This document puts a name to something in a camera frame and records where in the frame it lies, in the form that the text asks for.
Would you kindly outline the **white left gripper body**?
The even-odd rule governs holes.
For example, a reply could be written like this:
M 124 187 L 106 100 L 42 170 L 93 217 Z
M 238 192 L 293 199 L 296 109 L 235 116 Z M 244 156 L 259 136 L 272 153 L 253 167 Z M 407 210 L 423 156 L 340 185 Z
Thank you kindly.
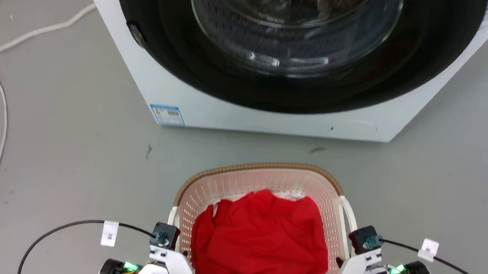
M 188 259 L 181 253 L 151 246 L 148 274 L 194 274 Z

